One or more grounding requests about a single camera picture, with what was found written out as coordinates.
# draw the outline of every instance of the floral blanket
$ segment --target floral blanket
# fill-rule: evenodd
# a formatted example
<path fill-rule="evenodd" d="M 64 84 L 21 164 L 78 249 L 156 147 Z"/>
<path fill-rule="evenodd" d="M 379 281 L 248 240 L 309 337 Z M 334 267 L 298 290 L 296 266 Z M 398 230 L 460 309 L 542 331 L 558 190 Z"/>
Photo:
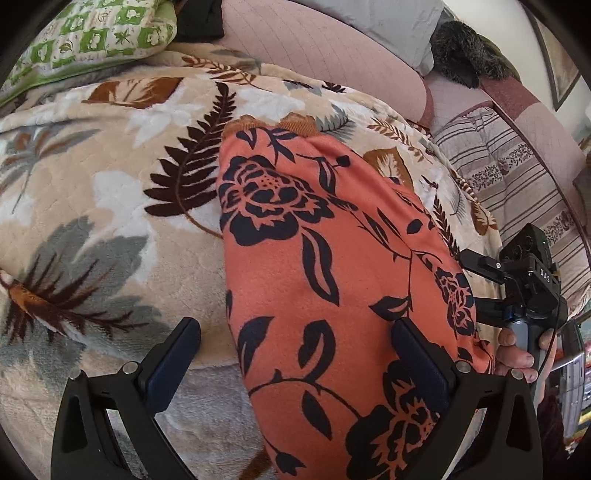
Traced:
<path fill-rule="evenodd" d="M 202 347 L 162 430 L 201 480 L 274 478 L 226 323 L 223 132 L 274 126 L 278 155 L 282 130 L 330 135 L 413 189 L 452 256 L 501 247 L 469 185 L 388 105 L 240 52 L 173 44 L 17 100 L 0 119 L 0 423 L 40 480 L 68 371 L 115 372 L 183 316 L 201 323 Z"/>

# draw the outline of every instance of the green pillowcase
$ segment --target green pillowcase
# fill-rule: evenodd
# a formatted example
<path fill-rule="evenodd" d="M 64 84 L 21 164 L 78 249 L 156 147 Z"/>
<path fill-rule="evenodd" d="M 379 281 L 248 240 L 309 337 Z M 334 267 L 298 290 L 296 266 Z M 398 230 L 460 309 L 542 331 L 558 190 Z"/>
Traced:
<path fill-rule="evenodd" d="M 176 34 L 168 0 L 74 0 L 18 59 L 0 89 L 0 106 L 38 85 L 149 57 Z"/>

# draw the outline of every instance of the gray pillow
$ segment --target gray pillow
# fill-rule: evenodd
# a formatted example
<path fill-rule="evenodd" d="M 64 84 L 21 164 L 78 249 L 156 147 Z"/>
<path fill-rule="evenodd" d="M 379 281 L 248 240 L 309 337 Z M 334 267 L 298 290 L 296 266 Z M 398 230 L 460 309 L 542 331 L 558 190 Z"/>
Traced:
<path fill-rule="evenodd" d="M 363 32 L 425 76 L 433 68 L 429 40 L 441 0 L 291 0 Z"/>

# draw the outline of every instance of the pink cushion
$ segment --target pink cushion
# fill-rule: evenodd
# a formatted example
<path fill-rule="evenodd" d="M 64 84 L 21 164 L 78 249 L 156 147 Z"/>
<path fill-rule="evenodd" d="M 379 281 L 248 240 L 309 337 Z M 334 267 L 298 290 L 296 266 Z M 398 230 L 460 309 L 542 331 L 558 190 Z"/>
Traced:
<path fill-rule="evenodd" d="M 491 101 L 480 89 L 469 89 L 454 83 L 437 72 L 425 77 L 428 88 L 433 95 L 433 121 L 429 128 L 436 134 L 455 117 L 474 108 L 475 105 Z"/>
<path fill-rule="evenodd" d="M 218 42 L 263 62 L 368 93 L 429 127 L 432 101 L 421 76 L 374 40 L 288 0 L 224 0 Z"/>
<path fill-rule="evenodd" d="M 544 160 L 574 214 L 584 225 L 583 202 L 573 185 L 573 180 L 585 167 L 585 155 L 577 142 L 543 103 L 526 108 L 515 124 Z"/>

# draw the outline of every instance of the fern leaf print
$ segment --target fern leaf print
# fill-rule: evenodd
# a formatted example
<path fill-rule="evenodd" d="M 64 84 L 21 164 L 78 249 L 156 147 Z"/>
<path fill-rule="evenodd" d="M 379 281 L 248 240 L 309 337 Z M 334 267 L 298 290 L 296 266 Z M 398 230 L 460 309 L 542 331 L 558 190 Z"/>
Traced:
<path fill-rule="evenodd" d="M 187 127 L 188 138 L 179 138 L 183 148 L 165 147 L 169 158 L 160 159 L 163 174 L 150 175 L 158 186 L 144 193 L 159 203 L 149 205 L 145 211 L 157 217 L 184 215 L 202 231 L 221 238 L 198 223 L 190 211 L 211 202 L 216 196 L 215 176 L 219 148 L 224 127 L 236 109 L 234 97 L 225 83 L 216 83 L 219 94 L 212 110 L 197 122 L 198 127 Z"/>

